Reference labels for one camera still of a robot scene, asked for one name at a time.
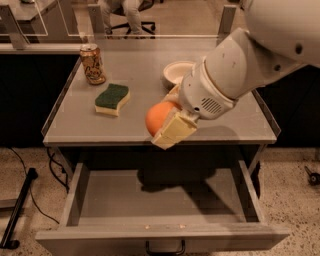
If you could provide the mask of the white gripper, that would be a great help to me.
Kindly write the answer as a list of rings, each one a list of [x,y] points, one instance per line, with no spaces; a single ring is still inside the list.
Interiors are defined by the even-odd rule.
[[[169,102],[178,109],[181,106],[185,109],[171,110],[151,140],[155,146],[164,150],[191,136],[198,128],[198,119],[217,119],[237,103],[216,88],[207,74],[204,61],[194,64],[184,75],[181,85],[175,85],[162,101]]]

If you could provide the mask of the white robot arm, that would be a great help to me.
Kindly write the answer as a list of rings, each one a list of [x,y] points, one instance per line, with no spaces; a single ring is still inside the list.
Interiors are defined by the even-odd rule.
[[[175,106],[153,136],[168,149],[235,107],[239,98],[306,66],[320,66],[320,0],[243,0],[237,28],[164,98]]]

